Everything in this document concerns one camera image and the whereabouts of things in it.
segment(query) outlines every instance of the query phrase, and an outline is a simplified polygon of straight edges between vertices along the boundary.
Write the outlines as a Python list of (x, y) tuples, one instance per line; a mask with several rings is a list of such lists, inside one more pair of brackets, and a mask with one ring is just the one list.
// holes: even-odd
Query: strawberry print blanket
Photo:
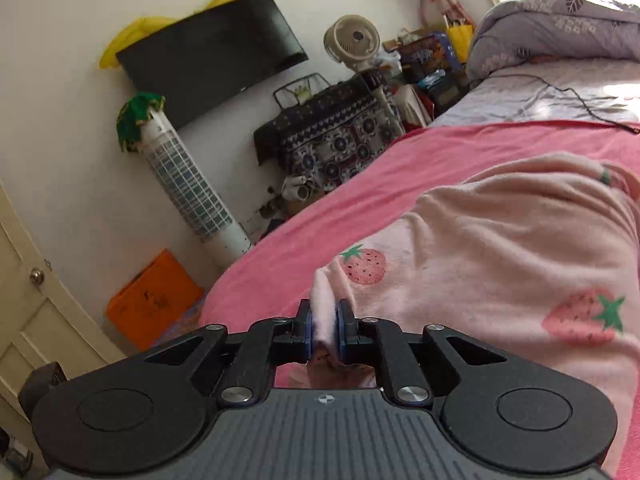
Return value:
[(639, 198), (633, 174), (567, 153), (431, 189), (316, 271), (321, 344), (307, 365), (310, 384), (374, 380), (327, 350), (341, 298), (357, 317), (391, 319), (405, 332), (441, 323), (603, 391), (618, 414), (604, 463), (615, 475), (638, 386)]

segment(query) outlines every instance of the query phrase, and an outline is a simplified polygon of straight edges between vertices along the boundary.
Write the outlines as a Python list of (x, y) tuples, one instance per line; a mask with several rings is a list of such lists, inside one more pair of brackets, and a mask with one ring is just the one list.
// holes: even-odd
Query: bag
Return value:
[(460, 63), (466, 63), (466, 59), (469, 57), (471, 39), (474, 36), (474, 28), (471, 25), (454, 25), (447, 29), (447, 35)]

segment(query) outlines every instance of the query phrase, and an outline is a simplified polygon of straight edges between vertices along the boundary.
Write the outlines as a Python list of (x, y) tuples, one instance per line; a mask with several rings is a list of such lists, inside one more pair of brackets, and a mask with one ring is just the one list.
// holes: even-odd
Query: desk fan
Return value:
[(380, 49), (380, 34), (373, 23), (356, 14), (339, 18), (324, 34), (324, 49), (334, 61), (365, 75), (371, 94), (380, 103), (390, 126), (396, 134), (404, 135), (402, 125), (386, 99), (382, 77), (367, 76), (374, 68), (372, 60)]

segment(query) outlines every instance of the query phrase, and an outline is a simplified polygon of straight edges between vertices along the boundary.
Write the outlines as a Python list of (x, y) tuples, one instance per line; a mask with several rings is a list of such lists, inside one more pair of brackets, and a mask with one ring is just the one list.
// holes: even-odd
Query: yellow plastic bag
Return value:
[(469, 57), (471, 39), (474, 36), (474, 28), (471, 25), (454, 25), (447, 29), (447, 36), (453, 46), (453, 50), (456, 51), (456, 56), (458, 56), (460, 63), (466, 63), (466, 59)]
[[(202, 10), (211, 9), (218, 5), (228, 4), (234, 0), (211, 0)], [(111, 43), (100, 58), (100, 68), (117, 68), (120, 66), (116, 54), (127, 48), (136, 41), (142, 40), (147, 36), (157, 32), (161, 28), (175, 23), (175, 18), (164, 18), (162, 16), (149, 16), (147, 18), (138, 18), (134, 22), (129, 23), (123, 28), (118, 35), (111, 40)]]
[(162, 16), (149, 16), (138, 18), (127, 27), (123, 28), (118, 35), (111, 40), (111, 43), (100, 58), (100, 68), (117, 68), (120, 66), (116, 53), (124, 50), (136, 41), (146, 38), (149, 34), (157, 32), (167, 25), (175, 23), (174, 18), (164, 18)]

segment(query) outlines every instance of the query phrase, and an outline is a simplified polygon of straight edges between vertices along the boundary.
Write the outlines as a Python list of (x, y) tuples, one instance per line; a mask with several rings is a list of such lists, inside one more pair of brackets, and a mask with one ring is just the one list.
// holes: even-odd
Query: box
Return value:
[(138, 349), (146, 350), (203, 292), (165, 249), (111, 299), (107, 317)]

